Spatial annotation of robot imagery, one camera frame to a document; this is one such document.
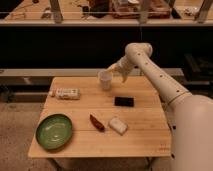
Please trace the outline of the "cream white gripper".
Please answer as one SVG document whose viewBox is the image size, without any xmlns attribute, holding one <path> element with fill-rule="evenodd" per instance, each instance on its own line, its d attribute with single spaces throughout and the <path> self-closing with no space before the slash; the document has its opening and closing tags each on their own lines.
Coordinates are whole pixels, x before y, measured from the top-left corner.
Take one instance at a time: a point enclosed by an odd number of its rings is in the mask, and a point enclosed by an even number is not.
<svg viewBox="0 0 213 171">
<path fill-rule="evenodd" d="M 122 83 L 125 83 L 128 74 L 133 70 L 134 64 L 126 57 L 121 57 L 116 63 L 110 65 L 106 71 L 107 72 L 119 72 L 122 74 Z"/>
</svg>

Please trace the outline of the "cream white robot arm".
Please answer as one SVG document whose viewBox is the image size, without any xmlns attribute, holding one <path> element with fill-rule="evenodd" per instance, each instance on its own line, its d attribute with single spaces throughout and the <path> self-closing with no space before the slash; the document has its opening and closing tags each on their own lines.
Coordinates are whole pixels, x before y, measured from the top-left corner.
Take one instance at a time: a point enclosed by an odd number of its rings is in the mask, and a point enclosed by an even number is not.
<svg viewBox="0 0 213 171">
<path fill-rule="evenodd" d="M 152 52 L 149 43 L 130 43 L 107 70 L 119 72 L 126 81 L 137 66 L 172 110 L 172 171 L 213 171 L 213 99 L 192 94 L 150 59 Z"/>
</svg>

